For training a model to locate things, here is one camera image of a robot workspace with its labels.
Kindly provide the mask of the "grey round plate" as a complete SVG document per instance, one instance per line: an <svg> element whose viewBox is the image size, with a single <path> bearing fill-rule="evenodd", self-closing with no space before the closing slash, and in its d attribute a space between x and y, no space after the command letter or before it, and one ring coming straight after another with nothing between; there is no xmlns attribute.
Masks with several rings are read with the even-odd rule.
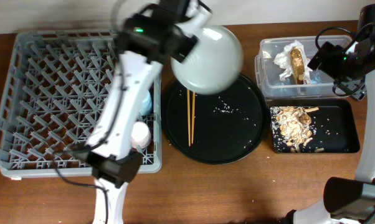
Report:
<svg viewBox="0 0 375 224"><path fill-rule="evenodd" d="M224 26L204 27L195 36L198 43L184 61L172 59L174 76L200 95L226 90L242 70L243 50L238 38Z"/></svg>

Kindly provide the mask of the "pink plastic cup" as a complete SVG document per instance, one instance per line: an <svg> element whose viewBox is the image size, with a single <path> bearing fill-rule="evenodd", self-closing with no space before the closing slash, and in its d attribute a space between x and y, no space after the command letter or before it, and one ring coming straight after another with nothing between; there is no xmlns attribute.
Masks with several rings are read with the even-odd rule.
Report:
<svg viewBox="0 0 375 224"><path fill-rule="evenodd" d="M132 148L146 148L151 143L151 132L148 125L142 121L137 121L133 125L131 132Z"/></svg>

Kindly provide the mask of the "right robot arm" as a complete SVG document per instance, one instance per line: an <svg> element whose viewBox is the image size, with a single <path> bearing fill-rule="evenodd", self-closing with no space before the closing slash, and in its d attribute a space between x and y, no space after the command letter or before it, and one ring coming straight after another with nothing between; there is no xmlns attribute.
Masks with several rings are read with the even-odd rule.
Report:
<svg viewBox="0 0 375 224"><path fill-rule="evenodd" d="M358 31L346 47L316 47L311 69L325 72L345 95L367 90L363 149L353 180L330 178L322 200L290 211L281 223L375 223L375 3L360 10Z"/></svg>

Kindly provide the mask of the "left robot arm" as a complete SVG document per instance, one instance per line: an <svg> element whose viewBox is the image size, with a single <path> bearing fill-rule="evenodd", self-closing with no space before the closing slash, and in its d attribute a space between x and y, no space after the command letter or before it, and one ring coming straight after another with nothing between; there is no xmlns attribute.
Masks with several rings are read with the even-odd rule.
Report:
<svg viewBox="0 0 375 224"><path fill-rule="evenodd" d="M131 147L131 132L142 101L172 57L182 62L198 42L194 35L212 16L202 1L160 1L127 18L116 37L119 66L93 133L76 150L62 151L92 168L94 223L123 223L128 184L143 160Z"/></svg>

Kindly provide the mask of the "blue plastic cup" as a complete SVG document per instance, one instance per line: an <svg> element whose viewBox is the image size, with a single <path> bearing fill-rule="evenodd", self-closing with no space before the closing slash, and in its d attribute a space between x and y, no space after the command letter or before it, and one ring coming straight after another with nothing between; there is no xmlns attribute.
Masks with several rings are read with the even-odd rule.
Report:
<svg viewBox="0 0 375 224"><path fill-rule="evenodd" d="M147 90L145 93L145 97L143 98L141 102L140 115L146 116L150 114L152 107L153 107L153 101L152 101L151 93L149 90Z"/></svg>

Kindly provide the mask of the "wooden chopstick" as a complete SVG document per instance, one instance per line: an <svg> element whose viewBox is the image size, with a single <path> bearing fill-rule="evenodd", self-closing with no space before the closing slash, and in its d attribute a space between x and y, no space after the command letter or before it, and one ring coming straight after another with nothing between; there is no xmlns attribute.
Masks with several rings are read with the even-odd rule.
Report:
<svg viewBox="0 0 375 224"><path fill-rule="evenodd" d="M187 135L188 146L191 146L191 104L190 104L190 90L187 89Z"/></svg>
<svg viewBox="0 0 375 224"><path fill-rule="evenodd" d="M194 91L192 93L191 144L194 143L195 109L196 109L196 92Z"/></svg>

